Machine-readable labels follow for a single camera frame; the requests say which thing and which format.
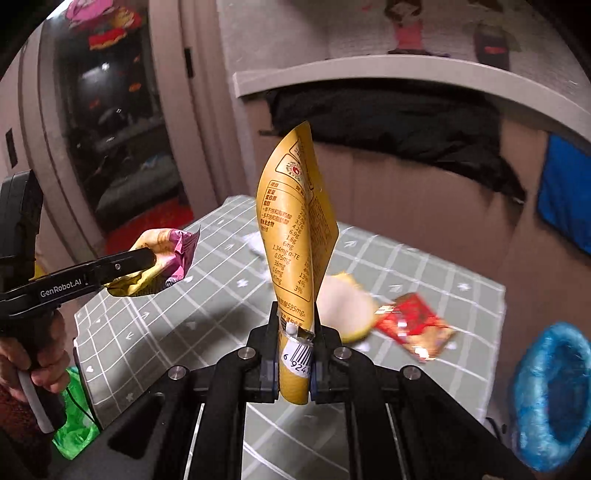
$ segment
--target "door frame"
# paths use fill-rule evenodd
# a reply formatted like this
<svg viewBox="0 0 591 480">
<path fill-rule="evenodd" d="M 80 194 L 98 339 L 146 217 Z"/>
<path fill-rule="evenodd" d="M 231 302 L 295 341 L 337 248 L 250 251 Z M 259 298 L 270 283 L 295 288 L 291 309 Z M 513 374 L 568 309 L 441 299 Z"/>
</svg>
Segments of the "door frame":
<svg viewBox="0 0 591 480">
<path fill-rule="evenodd" d="M 53 69 L 53 49 L 46 52 L 51 57 L 48 63 L 40 55 L 41 32 L 45 27 L 43 22 L 31 34 L 22 52 L 19 75 L 21 128 L 29 167 L 43 190 L 44 205 L 52 223 L 72 252 L 74 262 L 85 262 L 100 255 L 103 236 L 78 185 L 60 131 L 54 76 L 50 75 L 50 80 L 40 77 L 42 61 L 48 71 Z"/>
<path fill-rule="evenodd" d="M 187 76 L 179 2 L 149 0 L 150 39 L 160 102 L 170 147 L 195 218 L 216 209 L 212 170 L 193 112 Z"/>
<path fill-rule="evenodd" d="M 193 110 L 220 201 L 249 194 L 230 96 L 216 0 L 180 0 Z"/>
</svg>

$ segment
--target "blue cloth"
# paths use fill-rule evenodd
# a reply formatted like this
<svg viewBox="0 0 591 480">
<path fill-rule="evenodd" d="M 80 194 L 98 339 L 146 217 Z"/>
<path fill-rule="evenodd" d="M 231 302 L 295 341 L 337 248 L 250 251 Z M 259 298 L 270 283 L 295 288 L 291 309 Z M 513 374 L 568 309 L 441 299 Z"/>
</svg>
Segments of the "blue cloth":
<svg viewBox="0 0 591 480">
<path fill-rule="evenodd" d="M 556 135 L 548 141 L 538 212 L 591 254 L 591 157 Z"/>
<path fill-rule="evenodd" d="M 565 464 L 591 424 L 591 347 L 574 326 L 547 328 L 523 357 L 513 385 L 517 454 L 537 471 Z"/>
</svg>

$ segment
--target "pink snack wrapper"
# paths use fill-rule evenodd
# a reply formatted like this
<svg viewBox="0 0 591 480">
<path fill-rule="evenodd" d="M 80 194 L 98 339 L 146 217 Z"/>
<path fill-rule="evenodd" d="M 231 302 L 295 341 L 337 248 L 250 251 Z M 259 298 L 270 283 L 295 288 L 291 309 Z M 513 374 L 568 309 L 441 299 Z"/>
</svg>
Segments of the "pink snack wrapper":
<svg viewBox="0 0 591 480">
<path fill-rule="evenodd" d="M 146 230 L 129 250 L 148 247 L 156 255 L 156 263 L 147 270 L 126 275 L 106 285 L 115 297 L 153 295 L 182 280 L 197 248 L 199 233 L 173 228 Z"/>
</svg>

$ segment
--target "black cloth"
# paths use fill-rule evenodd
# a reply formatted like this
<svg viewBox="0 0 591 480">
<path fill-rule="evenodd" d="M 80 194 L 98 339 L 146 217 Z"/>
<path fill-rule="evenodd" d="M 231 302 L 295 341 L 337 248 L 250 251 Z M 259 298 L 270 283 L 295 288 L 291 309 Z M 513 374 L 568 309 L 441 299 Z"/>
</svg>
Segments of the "black cloth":
<svg viewBox="0 0 591 480">
<path fill-rule="evenodd" d="M 463 175 L 525 202 L 499 155 L 499 113 L 480 94 L 439 84 L 335 80 L 270 90 L 274 132 L 310 122 L 315 141 L 396 155 Z"/>
</svg>

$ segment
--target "round snack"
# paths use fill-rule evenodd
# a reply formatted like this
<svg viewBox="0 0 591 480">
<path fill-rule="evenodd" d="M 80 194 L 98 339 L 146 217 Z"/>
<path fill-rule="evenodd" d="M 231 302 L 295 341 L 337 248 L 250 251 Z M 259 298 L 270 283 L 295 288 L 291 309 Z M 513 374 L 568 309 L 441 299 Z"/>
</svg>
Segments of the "round snack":
<svg viewBox="0 0 591 480">
<path fill-rule="evenodd" d="M 316 306 L 320 323 L 338 330 L 343 343 L 363 339 L 376 322 L 378 306 L 346 273 L 324 278 Z"/>
</svg>

